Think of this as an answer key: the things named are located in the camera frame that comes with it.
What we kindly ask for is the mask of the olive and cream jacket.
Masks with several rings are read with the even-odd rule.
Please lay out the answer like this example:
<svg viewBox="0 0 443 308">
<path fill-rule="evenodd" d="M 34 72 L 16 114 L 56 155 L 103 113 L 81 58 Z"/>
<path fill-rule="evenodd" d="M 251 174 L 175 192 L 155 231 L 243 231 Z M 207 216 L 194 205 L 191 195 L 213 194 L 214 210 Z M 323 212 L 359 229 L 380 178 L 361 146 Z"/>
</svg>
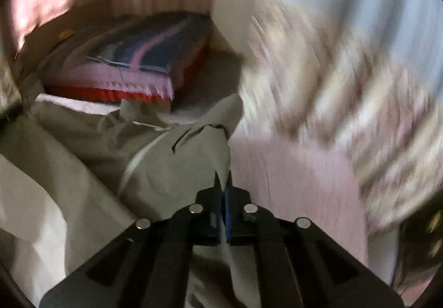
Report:
<svg viewBox="0 0 443 308">
<path fill-rule="evenodd" d="M 47 101 L 1 125 L 1 259 L 33 304 L 136 219 L 193 202 L 231 165 L 241 98 L 191 124 L 167 124 L 142 103 L 107 115 Z"/>
</svg>

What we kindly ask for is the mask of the pink floral bed sheet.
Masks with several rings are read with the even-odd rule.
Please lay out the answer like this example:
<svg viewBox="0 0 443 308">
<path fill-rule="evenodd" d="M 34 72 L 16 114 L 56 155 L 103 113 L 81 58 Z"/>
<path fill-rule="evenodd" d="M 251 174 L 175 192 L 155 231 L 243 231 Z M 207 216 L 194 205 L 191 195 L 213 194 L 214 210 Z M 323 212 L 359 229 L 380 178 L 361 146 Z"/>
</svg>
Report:
<svg viewBox="0 0 443 308">
<path fill-rule="evenodd" d="M 236 94 L 191 120 L 131 101 L 106 115 L 93 110 L 39 99 L 30 116 L 138 217 L 168 218 L 220 176 L 279 218 L 309 217 L 367 263 L 364 209 L 347 160 L 248 128 Z"/>
</svg>

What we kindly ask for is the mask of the floral patterned curtain right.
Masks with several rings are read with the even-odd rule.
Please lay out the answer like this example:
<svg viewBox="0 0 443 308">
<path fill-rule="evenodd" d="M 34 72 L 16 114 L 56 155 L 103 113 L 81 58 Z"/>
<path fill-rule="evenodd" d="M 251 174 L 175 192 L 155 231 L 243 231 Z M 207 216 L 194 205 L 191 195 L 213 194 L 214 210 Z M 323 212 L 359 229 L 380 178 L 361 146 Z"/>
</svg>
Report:
<svg viewBox="0 0 443 308">
<path fill-rule="evenodd" d="M 442 104 L 391 54 L 324 14 L 254 0 L 239 93 L 263 133 L 334 148 L 351 163 L 370 234 L 442 188 Z"/>
</svg>

